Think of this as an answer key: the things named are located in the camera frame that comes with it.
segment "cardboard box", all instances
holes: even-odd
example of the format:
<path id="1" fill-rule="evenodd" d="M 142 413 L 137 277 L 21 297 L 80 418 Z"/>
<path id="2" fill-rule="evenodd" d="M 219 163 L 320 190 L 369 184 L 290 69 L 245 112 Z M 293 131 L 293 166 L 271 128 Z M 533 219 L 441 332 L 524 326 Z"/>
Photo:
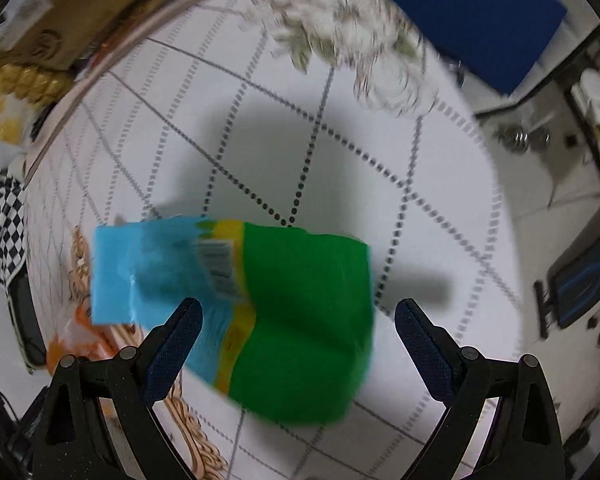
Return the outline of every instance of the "cardboard box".
<path id="1" fill-rule="evenodd" d="M 67 70 L 135 0 L 25 0 L 0 38 L 0 66 Z"/>

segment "yellow stripe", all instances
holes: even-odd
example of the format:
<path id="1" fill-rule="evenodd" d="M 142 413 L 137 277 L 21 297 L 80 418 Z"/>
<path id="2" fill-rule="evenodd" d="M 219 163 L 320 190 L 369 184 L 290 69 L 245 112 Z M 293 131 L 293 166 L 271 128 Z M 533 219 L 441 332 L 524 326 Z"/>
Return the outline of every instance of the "yellow stripe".
<path id="1" fill-rule="evenodd" d="M 244 223 L 237 220 L 216 222 L 212 238 L 216 240 L 232 240 L 234 242 L 234 272 L 242 293 L 242 300 L 234 304 L 234 318 L 224 334 L 218 359 L 215 387 L 224 394 L 229 393 L 231 374 L 234 372 L 238 355 L 249 339 L 256 324 L 256 313 L 249 298 L 246 277 L 244 274 Z"/>

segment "white tablecloth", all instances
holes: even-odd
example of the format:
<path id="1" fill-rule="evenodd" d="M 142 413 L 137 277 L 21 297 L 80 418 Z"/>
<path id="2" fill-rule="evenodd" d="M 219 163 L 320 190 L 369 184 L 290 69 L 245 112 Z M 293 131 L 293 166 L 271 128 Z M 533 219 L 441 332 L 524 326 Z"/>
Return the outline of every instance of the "white tablecloth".
<path id="1" fill-rule="evenodd" d="M 190 9 L 154 34 L 161 43 L 145 41 L 103 76 L 53 142 L 26 198 L 42 331 L 49 341 L 75 306 L 67 273 L 77 225 L 90 239 L 98 224 L 206 214 L 359 238 L 371 247 L 378 309 L 368 378 L 343 421 L 282 428 L 189 373 L 184 397 L 226 460 L 225 477 L 398 479 L 443 406 L 395 333 L 396 303 L 415 298 L 461 346 L 520 355 L 506 203 L 482 133 L 429 45 L 409 61 L 405 88 L 408 73 L 386 51 L 371 66 L 331 60 L 334 69 L 323 60 L 330 44 L 314 43 L 307 61 L 306 50 L 283 51 L 289 41 L 249 26 L 253 9 L 252 0 Z M 322 18 L 324 34 L 333 23 Z M 338 41 L 365 48 L 365 26 L 375 25 L 354 21 Z M 417 99 L 406 94 L 414 84 Z M 458 475 L 475 463 L 492 416 L 487 403 Z"/>

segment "blue gripper pad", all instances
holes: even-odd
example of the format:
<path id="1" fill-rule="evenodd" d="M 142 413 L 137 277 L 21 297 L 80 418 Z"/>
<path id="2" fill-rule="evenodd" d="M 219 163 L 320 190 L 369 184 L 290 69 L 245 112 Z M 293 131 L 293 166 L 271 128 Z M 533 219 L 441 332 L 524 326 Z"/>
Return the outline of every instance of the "blue gripper pad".
<path id="1" fill-rule="evenodd" d="M 147 406 L 167 396 L 200 334 L 202 307 L 197 300 L 190 301 L 147 367 L 142 390 L 142 400 Z"/>
<path id="2" fill-rule="evenodd" d="M 427 329 L 418 318 L 410 303 L 419 309 L 413 300 L 402 300 L 395 308 L 395 329 L 404 347 L 409 352 L 431 397 L 452 403 L 455 396 L 454 372 L 434 340 L 433 325 Z"/>

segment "tile floor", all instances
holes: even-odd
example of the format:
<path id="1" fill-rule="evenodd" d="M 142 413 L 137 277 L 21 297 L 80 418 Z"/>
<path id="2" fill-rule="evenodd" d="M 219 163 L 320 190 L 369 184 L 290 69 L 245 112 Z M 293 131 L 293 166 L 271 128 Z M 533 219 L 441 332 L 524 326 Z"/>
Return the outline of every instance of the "tile floor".
<path id="1" fill-rule="evenodd" d="M 539 119 L 554 113 L 548 123 L 552 142 L 542 155 L 509 153 L 488 134 L 497 124 L 519 121 L 525 110 L 490 118 L 482 126 L 509 200 L 518 245 L 524 348 L 542 363 L 552 395 L 559 402 L 558 421 L 566 439 L 600 402 L 598 330 L 587 330 L 589 316 L 584 316 L 565 330 L 551 326 L 549 339 L 540 339 L 532 285 L 546 279 L 550 266 L 600 211 L 600 178 L 558 86 L 549 85 L 532 100 L 531 107 Z M 566 135 L 578 136 L 575 148 L 565 147 Z M 548 208 L 552 192 L 554 200 Z"/>

